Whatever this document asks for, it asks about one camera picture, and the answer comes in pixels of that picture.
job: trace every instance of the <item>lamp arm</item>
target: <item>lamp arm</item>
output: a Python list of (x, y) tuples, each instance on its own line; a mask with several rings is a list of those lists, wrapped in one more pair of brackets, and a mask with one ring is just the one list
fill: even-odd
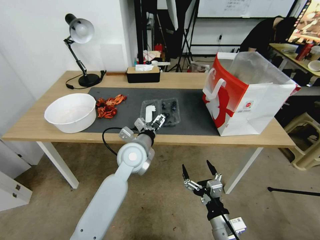
[(72, 48), (71, 48), (71, 44), (74, 43), (73, 40), (70, 40), (71, 36), (67, 37), (66, 39), (64, 39), (63, 41), (65, 42), (65, 44), (68, 46), (71, 54), (73, 55), (74, 59), (76, 60), (76, 63), (78, 64), (79, 68), (81, 69), (81, 71), (83, 72), (83, 75), (85, 77), (87, 77), (87, 69), (86, 67), (83, 65), (83, 63), (77, 58), (77, 56), (75, 55), (75, 53), (73, 52)]

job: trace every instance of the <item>person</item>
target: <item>person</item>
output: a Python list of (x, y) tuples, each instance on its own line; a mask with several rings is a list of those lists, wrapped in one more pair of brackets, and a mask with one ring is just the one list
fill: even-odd
[(296, 18), (276, 16), (259, 22), (244, 39), (240, 52), (257, 51), (265, 56), (269, 43), (283, 43), (288, 38)]

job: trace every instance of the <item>white plastic basin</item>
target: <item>white plastic basin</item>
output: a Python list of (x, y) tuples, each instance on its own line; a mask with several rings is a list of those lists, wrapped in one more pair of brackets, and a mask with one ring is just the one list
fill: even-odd
[(69, 94), (51, 103), (44, 118), (62, 132), (80, 132), (96, 119), (95, 105), (96, 100), (89, 94)]
[(309, 68), (311, 71), (315, 71), (315, 72), (316, 72), (316, 71), (320, 71), (320, 61), (314, 60), (314, 61), (309, 62), (308, 68)]

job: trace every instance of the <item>black shirt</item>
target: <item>black shirt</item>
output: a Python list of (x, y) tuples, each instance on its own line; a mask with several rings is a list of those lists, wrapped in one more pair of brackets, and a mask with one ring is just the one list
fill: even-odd
[(275, 31), (273, 30), (273, 23), (277, 17), (259, 22), (243, 40), (240, 52), (247, 52), (248, 48), (256, 48), (258, 53), (265, 56), (269, 43), (274, 42)]

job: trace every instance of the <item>desk lamp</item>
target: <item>desk lamp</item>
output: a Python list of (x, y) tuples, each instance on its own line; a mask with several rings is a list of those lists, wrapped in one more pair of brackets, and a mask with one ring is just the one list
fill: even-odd
[(91, 40), (94, 34), (94, 27), (91, 22), (82, 18), (76, 18), (73, 14), (68, 13), (65, 17), (67, 24), (69, 25), (70, 36), (63, 40), (68, 46), (70, 52), (75, 58), (78, 66), (83, 72), (83, 76), (79, 78), (79, 84), (83, 87), (91, 87), (101, 82), (102, 77), (96, 74), (87, 74), (87, 69), (83, 63), (77, 58), (71, 49), (71, 44), (87, 43)]

